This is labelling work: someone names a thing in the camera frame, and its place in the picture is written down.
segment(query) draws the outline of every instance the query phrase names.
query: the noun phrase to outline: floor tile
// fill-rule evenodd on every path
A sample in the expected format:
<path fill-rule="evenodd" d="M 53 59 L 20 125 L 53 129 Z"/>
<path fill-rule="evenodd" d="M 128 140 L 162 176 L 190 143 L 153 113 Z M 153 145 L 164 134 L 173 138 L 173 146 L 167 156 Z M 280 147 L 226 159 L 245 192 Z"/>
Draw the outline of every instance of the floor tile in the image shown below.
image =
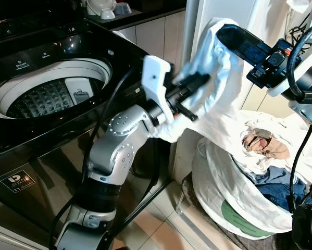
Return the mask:
<path fill-rule="evenodd" d="M 168 220 L 195 249 L 210 250 L 210 248 L 203 242 L 203 240 L 201 240 L 196 232 L 188 226 L 177 212 L 174 211 L 170 217 L 168 217 Z"/>
<path fill-rule="evenodd" d="M 187 218 L 220 250 L 240 250 L 213 226 L 205 221 L 191 206 L 183 211 Z"/>
<path fill-rule="evenodd" d="M 126 246 L 126 245 L 124 244 L 123 241 L 120 241 L 118 239 L 114 239 L 112 250 L 116 250 L 116 249 L 118 249 L 120 247 L 124 247 L 124 246 Z"/>
<path fill-rule="evenodd" d="M 134 219 L 134 222 L 139 225 L 144 232 L 151 236 L 165 220 L 165 215 L 153 203 L 150 203 Z"/>
<path fill-rule="evenodd" d="M 160 210 L 150 203 L 116 238 L 131 250 L 138 250 L 165 220 Z"/>
<path fill-rule="evenodd" d="M 145 200 L 149 199 L 150 196 L 151 196 L 151 193 L 148 192 L 148 193 L 146 194 L 146 196 L 141 200 L 141 203 L 143 203 Z"/>
<path fill-rule="evenodd" d="M 158 180 L 157 184 L 154 185 L 154 186 L 151 188 L 150 192 L 151 192 L 151 193 L 156 192 L 157 189 L 160 188 L 160 187 L 163 185 L 163 183 L 164 183 L 164 180 Z"/>
<path fill-rule="evenodd" d="M 154 200 L 156 207 L 167 217 L 171 215 L 180 198 L 181 186 L 172 181 Z"/>
<path fill-rule="evenodd" d="M 131 250 L 139 249 L 149 238 L 149 235 L 143 231 L 134 221 L 129 223 L 117 236 L 116 239 L 124 243 L 124 246 Z"/>
<path fill-rule="evenodd" d="M 194 250 L 188 241 L 166 220 L 140 250 Z"/>

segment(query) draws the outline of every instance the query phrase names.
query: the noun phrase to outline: black cable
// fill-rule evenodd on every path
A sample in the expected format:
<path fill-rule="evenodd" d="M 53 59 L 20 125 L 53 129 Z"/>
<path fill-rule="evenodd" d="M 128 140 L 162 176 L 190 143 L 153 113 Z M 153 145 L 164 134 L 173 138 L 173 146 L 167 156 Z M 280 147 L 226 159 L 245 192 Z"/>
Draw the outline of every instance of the black cable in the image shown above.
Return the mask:
<path fill-rule="evenodd" d="M 119 89 L 121 88 L 122 84 L 125 82 L 125 80 L 132 75 L 132 73 L 134 72 L 135 68 L 131 68 L 130 70 L 128 70 L 128 72 L 126 74 L 124 74 L 124 76 L 121 78 L 121 80 L 119 81 L 118 85 L 115 87 L 112 95 L 110 96 L 109 100 L 106 103 L 105 108 L 102 111 L 102 114 L 100 115 L 100 118 L 98 119 L 98 122 L 96 124 L 96 126 L 94 127 L 94 130 L 90 136 L 90 139 L 88 141 L 88 144 L 86 145 L 85 148 L 85 153 L 84 153 L 84 159 L 83 159 L 83 166 L 82 166 L 82 184 L 79 186 L 80 187 L 85 183 L 85 180 L 88 176 L 88 162 L 89 162 L 89 154 L 93 145 L 93 140 L 95 138 L 95 136 L 98 133 L 98 129 L 101 125 L 101 123 L 103 122 L 103 119 L 106 116 L 106 113 L 114 99 L 114 97 L 116 96 L 117 92 L 119 91 Z M 52 223 L 52 227 L 51 227 L 51 231 L 49 234 L 49 250 L 53 250 L 55 248 L 54 246 L 54 233 L 55 233 L 55 228 L 56 225 L 58 223 L 58 221 L 60 220 L 60 218 L 62 217 L 62 215 L 65 213 L 65 211 L 72 205 L 76 194 L 63 206 L 63 208 L 58 212 L 58 214 L 55 216 L 54 221 Z"/>
<path fill-rule="evenodd" d="M 292 46 L 294 46 L 298 42 L 298 40 L 301 37 L 301 35 L 305 32 L 305 28 L 306 28 L 306 25 L 304 27 L 302 27 L 302 28 L 301 27 L 294 27 L 293 29 L 291 29 L 289 31 L 289 35 L 291 36 L 291 44 L 292 44 Z M 296 37 L 295 33 L 299 32 L 299 31 L 301 31 L 301 34 L 299 34 Z M 305 53 L 305 50 L 310 48 L 310 47 L 311 47 L 311 45 L 309 45 L 307 48 L 302 48 L 301 52 Z"/>
<path fill-rule="evenodd" d="M 299 27 L 302 26 L 309 16 L 310 16 L 310 13 L 304 18 L 304 20 L 303 20 L 303 21 L 301 22 L 301 24 L 298 25 L 298 26 L 299 26 Z"/>
<path fill-rule="evenodd" d="M 290 184 L 290 188 L 289 188 L 289 191 L 290 191 L 289 211 L 291 213 L 294 213 L 295 209 L 296 209 L 296 201 L 294 199 L 294 194 L 293 194 L 293 179 L 295 178 L 295 171 L 296 171 L 297 162 L 298 162 L 298 159 L 299 159 L 299 157 L 303 151 L 303 148 L 305 147 L 305 145 L 306 145 L 311 134 L 312 134 L 312 125 L 310 125 L 310 127 L 308 128 L 306 136 L 305 136 L 301 146 L 299 147 L 297 154 L 296 154 L 296 157 L 293 161 L 291 175 L 290 175 L 290 183 L 289 183 Z"/>
<path fill-rule="evenodd" d="M 286 64 L 287 78 L 289 82 L 289 87 L 291 92 L 299 99 L 304 98 L 304 92 L 298 87 L 295 76 L 294 69 L 296 65 L 296 59 L 298 54 L 300 53 L 302 47 L 306 43 L 306 41 L 312 36 L 312 27 L 309 28 L 302 37 L 298 40 L 294 48 L 292 49 L 290 56 L 288 58 L 288 63 Z"/>
<path fill-rule="evenodd" d="M 51 232 L 49 234 L 49 250 L 54 249 L 54 233 L 55 233 L 56 224 L 58 223 L 58 221 L 60 220 L 62 215 L 65 213 L 65 211 L 73 203 L 73 200 L 74 200 L 74 196 L 63 206 L 63 208 L 60 210 L 60 212 L 58 212 L 58 214 L 54 218 L 54 221 L 53 221 L 52 227 L 51 227 Z"/>

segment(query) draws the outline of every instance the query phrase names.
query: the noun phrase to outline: washing machine lid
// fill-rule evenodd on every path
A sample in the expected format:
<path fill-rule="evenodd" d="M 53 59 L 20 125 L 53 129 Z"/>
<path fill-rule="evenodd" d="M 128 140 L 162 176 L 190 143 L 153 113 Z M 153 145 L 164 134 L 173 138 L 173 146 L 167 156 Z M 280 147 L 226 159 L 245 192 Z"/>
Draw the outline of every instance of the washing machine lid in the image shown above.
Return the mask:
<path fill-rule="evenodd" d="M 79 0 L 0 0 L 0 41 L 83 21 Z"/>

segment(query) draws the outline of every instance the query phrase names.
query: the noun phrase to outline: blue denim clothing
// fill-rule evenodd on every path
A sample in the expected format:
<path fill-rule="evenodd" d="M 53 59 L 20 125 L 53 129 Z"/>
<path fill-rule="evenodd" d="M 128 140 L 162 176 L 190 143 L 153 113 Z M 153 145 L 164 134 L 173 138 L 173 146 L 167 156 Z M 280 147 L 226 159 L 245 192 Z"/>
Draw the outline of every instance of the blue denim clothing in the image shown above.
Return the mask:
<path fill-rule="evenodd" d="M 287 211 L 289 211 L 288 199 L 290 197 L 289 184 L 264 184 L 256 185 L 258 190 L 263 196 Z M 295 196 L 295 202 L 300 204 L 301 200 L 305 196 L 306 185 L 298 179 L 297 184 L 293 184 L 293 192 Z M 310 203 L 311 199 L 307 199 L 306 204 Z"/>
<path fill-rule="evenodd" d="M 253 182 L 254 185 L 262 185 L 289 184 L 291 174 L 284 168 L 270 166 L 264 174 L 245 173 L 245 175 Z M 293 184 L 297 184 L 298 180 L 298 177 L 295 176 Z"/>
<path fill-rule="evenodd" d="M 245 173 L 245 175 L 266 199 L 289 211 L 288 199 L 290 197 L 289 182 L 291 174 L 286 169 L 270 166 L 264 174 Z M 299 204 L 305 196 L 306 185 L 296 176 L 293 184 L 295 202 Z"/>

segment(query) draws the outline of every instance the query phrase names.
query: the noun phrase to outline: washing machine drum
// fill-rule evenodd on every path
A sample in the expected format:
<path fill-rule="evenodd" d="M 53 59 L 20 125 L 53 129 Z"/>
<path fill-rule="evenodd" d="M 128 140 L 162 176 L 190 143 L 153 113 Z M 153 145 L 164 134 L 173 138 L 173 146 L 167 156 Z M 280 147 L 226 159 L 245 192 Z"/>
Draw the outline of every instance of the washing machine drum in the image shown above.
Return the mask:
<path fill-rule="evenodd" d="M 0 118 L 39 117 L 68 109 L 98 94 L 110 77 L 107 63 L 79 58 L 10 79 L 0 83 Z"/>

